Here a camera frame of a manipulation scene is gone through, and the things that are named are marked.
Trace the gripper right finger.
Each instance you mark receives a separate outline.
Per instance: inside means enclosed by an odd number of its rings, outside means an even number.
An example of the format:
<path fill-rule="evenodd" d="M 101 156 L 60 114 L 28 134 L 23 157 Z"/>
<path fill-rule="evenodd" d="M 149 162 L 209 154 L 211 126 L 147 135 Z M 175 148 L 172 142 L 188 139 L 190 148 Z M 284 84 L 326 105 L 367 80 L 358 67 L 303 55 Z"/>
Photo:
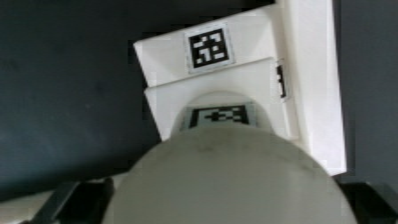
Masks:
<path fill-rule="evenodd" d="M 365 183 L 367 224 L 398 224 L 398 192 L 385 183 Z"/>

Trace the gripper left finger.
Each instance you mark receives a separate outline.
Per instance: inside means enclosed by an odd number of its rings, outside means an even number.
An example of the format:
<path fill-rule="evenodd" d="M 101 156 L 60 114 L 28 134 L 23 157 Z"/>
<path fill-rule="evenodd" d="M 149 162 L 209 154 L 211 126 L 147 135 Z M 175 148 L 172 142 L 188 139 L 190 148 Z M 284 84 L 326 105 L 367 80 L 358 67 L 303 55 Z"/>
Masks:
<path fill-rule="evenodd" d="M 42 204 L 42 207 L 31 219 L 26 221 L 26 224 L 53 224 L 55 223 L 56 216 L 63 209 L 63 206 L 69 201 L 78 185 L 79 185 L 78 182 L 65 182 L 58 185 L 49 195 L 49 198 Z"/>

